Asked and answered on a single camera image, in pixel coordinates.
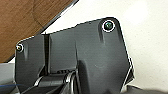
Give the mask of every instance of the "screw head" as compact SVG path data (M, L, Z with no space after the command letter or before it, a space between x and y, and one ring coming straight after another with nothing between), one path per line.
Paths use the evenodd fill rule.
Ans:
M111 20L106 20L102 25L102 28L105 32L113 31L114 27L115 27L115 24Z
M16 50L22 52L23 51L23 45L22 44L16 45Z

